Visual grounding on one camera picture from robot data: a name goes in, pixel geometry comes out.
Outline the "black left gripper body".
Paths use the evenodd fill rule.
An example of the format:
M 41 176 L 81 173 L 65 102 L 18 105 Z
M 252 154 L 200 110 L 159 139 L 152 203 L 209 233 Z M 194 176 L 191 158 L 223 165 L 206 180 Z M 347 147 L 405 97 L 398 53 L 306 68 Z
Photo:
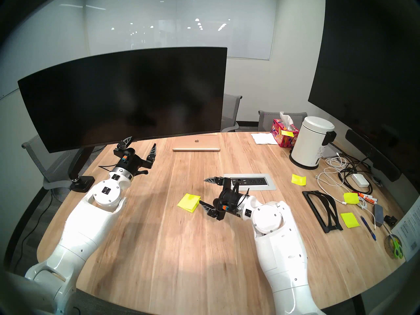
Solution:
M 154 160 L 143 160 L 141 159 L 135 152 L 134 148 L 127 148 L 127 150 L 119 150 L 119 148 L 115 148 L 113 150 L 115 156 L 119 157 L 120 160 L 113 168 L 113 172 L 128 172 L 129 179 L 137 175 L 147 175 L 147 170 L 139 171 L 140 168 L 151 169 L 154 163 Z

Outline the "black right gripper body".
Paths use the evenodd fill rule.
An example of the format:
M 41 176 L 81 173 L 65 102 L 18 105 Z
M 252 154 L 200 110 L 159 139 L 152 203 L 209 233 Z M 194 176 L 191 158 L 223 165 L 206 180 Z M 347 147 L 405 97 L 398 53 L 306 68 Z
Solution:
M 247 194 L 239 193 L 239 183 L 237 182 L 232 186 L 232 179 L 226 177 L 224 186 L 218 198 L 213 200 L 212 205 L 218 211 L 216 220 L 223 220 L 226 213 L 233 214 L 237 217 L 241 217 L 240 212 L 242 207 L 240 205 L 245 201 Z

